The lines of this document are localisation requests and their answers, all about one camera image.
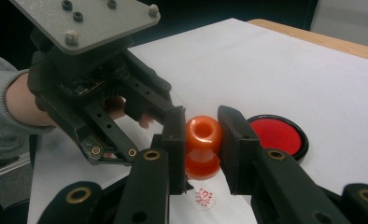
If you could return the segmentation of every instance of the table surface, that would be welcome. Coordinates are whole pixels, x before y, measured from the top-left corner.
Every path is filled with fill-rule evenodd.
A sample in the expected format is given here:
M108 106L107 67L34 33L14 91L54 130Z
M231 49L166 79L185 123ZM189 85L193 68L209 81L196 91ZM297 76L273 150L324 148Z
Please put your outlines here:
M297 29L287 25L279 24L266 20L252 20L251 24L261 26L263 28L289 35L298 39L302 39L314 44L318 44L330 49L336 49L344 53L353 54L368 59L368 47L345 40L333 38L326 35L320 35L309 31Z
M245 118L277 114L308 135L309 152L301 165L317 184L341 193L347 183L368 183L368 60L301 40L307 35L290 38L303 31L277 26L290 34L286 36L262 28L276 28L273 22L250 23L254 22L222 21L130 51L172 84L174 105L186 107L187 119L216 117L219 105L234 107ZM142 130L127 118L117 123L138 148L149 147L152 135L162 130L158 124ZM43 136L41 144L29 223L35 223L54 195L72 183L63 180L108 186L117 172L128 172L114 170L117 166L90 166L59 130ZM229 195L222 173L192 184L213 191L215 204L208 210L196 207L195 192L172 196L170 223L254 223L248 221L254 219L249 205Z

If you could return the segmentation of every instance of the bolt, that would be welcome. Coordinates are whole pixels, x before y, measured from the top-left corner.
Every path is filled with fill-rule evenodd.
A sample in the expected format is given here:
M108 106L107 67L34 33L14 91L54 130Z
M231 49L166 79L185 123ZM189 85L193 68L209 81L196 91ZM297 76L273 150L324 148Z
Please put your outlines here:
M64 41L66 45L75 46L78 44L78 34L74 30L68 30L64 34Z
M159 13L159 9L157 5L152 4L151 6L149 6L149 15L151 17L157 17L158 13Z
M73 19L74 21L83 21L84 20L84 16L82 15L82 13L75 11L73 12Z
M68 0L63 0L62 7L66 11L73 10L73 4L70 1L68 1Z
M107 5L111 9L117 8L117 1L116 0L108 0Z

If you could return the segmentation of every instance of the sticker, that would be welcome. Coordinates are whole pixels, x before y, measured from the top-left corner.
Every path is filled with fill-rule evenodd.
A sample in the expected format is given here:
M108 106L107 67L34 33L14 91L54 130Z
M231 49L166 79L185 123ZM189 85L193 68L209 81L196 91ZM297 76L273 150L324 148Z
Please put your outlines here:
M191 202L201 211L211 209L216 204L216 194L212 189L199 187L191 190Z

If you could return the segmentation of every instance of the orange cup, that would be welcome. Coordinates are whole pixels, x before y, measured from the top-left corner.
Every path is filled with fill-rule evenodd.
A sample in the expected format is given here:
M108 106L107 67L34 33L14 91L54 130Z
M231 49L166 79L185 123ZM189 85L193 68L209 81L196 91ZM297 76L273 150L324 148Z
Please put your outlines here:
M208 116L190 119L186 125L185 170L189 178L205 180L219 172L219 148L222 129Z

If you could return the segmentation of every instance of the metal mounting plate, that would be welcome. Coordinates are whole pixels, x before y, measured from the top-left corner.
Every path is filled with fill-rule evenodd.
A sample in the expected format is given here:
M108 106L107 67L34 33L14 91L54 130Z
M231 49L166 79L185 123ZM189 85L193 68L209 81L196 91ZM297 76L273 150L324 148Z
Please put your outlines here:
M158 23L161 15L149 15L149 6L135 0L70 0L72 10L64 10L62 0L10 0L61 51L77 55ZM80 12L83 21L73 15ZM78 43L67 45L65 34L74 31Z

